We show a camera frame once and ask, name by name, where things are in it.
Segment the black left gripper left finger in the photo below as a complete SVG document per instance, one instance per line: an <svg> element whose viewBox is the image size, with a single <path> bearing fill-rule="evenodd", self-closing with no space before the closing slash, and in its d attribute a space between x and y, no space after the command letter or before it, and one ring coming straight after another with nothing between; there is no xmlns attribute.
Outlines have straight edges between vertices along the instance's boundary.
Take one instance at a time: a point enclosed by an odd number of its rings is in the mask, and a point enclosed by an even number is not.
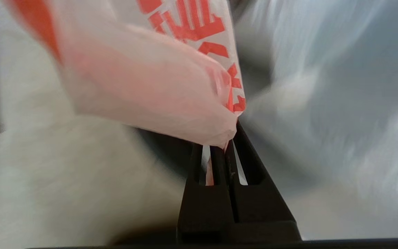
<svg viewBox="0 0 398 249"><path fill-rule="evenodd" d="M179 243L223 243L225 229L233 224L224 152L210 148L214 184L206 186L200 184L202 149L202 145L193 145L177 224Z"/></svg>

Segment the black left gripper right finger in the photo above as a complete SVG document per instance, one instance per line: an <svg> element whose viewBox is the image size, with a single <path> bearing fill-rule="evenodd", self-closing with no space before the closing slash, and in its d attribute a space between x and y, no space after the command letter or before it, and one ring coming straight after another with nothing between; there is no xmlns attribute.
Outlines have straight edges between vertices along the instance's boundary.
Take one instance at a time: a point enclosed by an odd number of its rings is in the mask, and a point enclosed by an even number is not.
<svg viewBox="0 0 398 249"><path fill-rule="evenodd" d="M226 149L228 187L236 222L290 222L296 225L294 216L239 122L236 128L237 132Z"/></svg>

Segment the black round trash bin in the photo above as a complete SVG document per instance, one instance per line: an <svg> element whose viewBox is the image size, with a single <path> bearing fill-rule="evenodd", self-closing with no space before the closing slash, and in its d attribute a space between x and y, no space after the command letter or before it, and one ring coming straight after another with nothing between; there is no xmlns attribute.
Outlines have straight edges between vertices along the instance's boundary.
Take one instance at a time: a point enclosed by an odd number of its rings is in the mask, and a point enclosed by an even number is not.
<svg viewBox="0 0 398 249"><path fill-rule="evenodd" d="M193 143L143 129L134 128L134 131L165 169L183 181L187 179Z"/></svg>

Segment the white pink-drawstring trash bag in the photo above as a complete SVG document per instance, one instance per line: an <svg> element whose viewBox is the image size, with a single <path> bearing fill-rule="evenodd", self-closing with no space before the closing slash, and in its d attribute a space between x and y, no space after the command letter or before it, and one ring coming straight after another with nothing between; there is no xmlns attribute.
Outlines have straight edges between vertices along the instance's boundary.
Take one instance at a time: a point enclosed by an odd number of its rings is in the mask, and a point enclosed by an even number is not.
<svg viewBox="0 0 398 249"><path fill-rule="evenodd" d="M4 0L78 112L203 145L237 118L308 171L398 196L398 0Z"/></svg>

